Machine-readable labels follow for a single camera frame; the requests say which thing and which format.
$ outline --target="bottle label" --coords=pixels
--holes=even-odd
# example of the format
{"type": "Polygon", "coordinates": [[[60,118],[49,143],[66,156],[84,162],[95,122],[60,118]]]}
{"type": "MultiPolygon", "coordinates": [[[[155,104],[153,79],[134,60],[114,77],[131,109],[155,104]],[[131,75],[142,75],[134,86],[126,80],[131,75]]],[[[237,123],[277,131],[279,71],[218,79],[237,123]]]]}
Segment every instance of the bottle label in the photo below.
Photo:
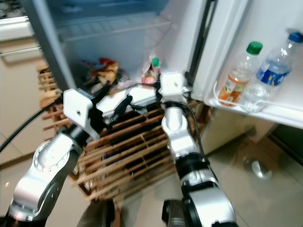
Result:
{"type": "MultiPolygon", "coordinates": [[[[229,102],[238,102],[241,93],[244,91],[248,81],[236,81],[230,75],[221,89],[219,99],[223,99],[229,102]]],[[[223,103],[223,105],[232,106],[231,104],[223,103]]]]}
{"type": "Polygon", "coordinates": [[[278,86],[282,81],[284,80],[285,77],[289,74],[289,72],[282,73],[282,74],[277,74],[269,69],[269,64],[268,63],[263,63],[256,73],[256,77],[258,80],[262,81],[263,83],[269,84],[271,86],[278,86]]]}

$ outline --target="orange juice bottle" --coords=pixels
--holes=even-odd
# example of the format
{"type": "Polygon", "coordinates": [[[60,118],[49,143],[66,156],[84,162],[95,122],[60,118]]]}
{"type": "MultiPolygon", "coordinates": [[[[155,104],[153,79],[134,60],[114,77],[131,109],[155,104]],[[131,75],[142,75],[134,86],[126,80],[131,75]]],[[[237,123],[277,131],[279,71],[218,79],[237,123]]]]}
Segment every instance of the orange juice bottle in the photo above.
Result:
{"type": "MultiPolygon", "coordinates": [[[[249,80],[255,75],[259,68],[258,54],[262,49],[259,42],[251,42],[246,53],[240,55],[228,74],[227,81],[221,89],[218,98],[237,103],[249,80]]],[[[220,102],[225,106],[232,104],[220,102]]]]}

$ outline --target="wooden crate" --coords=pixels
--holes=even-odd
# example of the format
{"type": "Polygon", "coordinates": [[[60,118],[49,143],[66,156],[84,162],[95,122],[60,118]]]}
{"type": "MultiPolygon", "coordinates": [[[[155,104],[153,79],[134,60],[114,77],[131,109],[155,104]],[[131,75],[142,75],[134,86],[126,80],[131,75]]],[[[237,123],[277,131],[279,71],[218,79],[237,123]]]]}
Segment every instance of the wooden crate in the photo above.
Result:
{"type": "MultiPolygon", "coordinates": [[[[50,94],[42,97],[41,103],[46,105],[56,98],[58,88],[48,70],[40,69],[38,78],[39,89],[50,94]]],[[[195,105],[196,102],[190,103],[191,107],[195,105]]],[[[103,130],[100,139],[84,148],[70,177],[85,192],[87,200],[120,201],[176,171],[167,150],[168,139],[161,128],[163,116],[163,109],[156,105],[145,116],[126,113],[113,129],[103,130]]],[[[52,107],[42,118],[53,120],[44,130],[57,131],[71,124],[62,105],[52,107]]]]}

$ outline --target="refrigerator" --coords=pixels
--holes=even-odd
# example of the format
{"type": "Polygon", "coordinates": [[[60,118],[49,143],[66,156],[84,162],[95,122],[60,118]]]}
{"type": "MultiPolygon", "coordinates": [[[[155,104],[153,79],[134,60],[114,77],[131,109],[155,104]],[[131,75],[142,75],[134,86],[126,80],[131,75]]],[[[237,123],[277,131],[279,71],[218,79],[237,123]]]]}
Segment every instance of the refrigerator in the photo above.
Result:
{"type": "MultiPolygon", "coordinates": [[[[87,73],[83,62],[115,60],[131,81],[140,82],[142,68],[157,56],[163,74],[189,72],[194,79],[191,97],[214,107],[221,116],[221,120],[213,118],[202,139],[209,143],[217,134],[215,129],[228,133],[222,133],[220,142],[207,145],[207,150],[251,127],[261,135],[275,123],[303,129],[303,64],[258,113],[247,113],[238,104],[226,107],[218,100],[233,61],[251,41],[263,44],[259,55],[263,61],[290,32],[303,31],[301,0],[22,1],[61,90],[83,85],[87,73]]],[[[125,93],[104,98],[98,108],[112,113],[125,93]]],[[[152,101],[155,93],[137,87],[131,95],[142,105],[152,101]]]]}

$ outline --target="green bottle cap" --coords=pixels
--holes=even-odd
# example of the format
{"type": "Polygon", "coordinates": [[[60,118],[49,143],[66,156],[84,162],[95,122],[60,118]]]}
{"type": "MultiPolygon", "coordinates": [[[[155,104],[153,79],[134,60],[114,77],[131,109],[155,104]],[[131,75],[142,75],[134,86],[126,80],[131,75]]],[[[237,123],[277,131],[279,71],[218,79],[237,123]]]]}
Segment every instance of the green bottle cap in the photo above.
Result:
{"type": "Polygon", "coordinates": [[[151,64],[154,67],[160,66],[160,60],[159,60],[159,58],[153,58],[152,61],[151,61],[151,64]]]}
{"type": "Polygon", "coordinates": [[[263,47],[262,43],[254,41],[254,42],[250,42],[246,51],[250,54],[258,55],[260,53],[260,51],[262,50],[262,47],[263,47]]]}

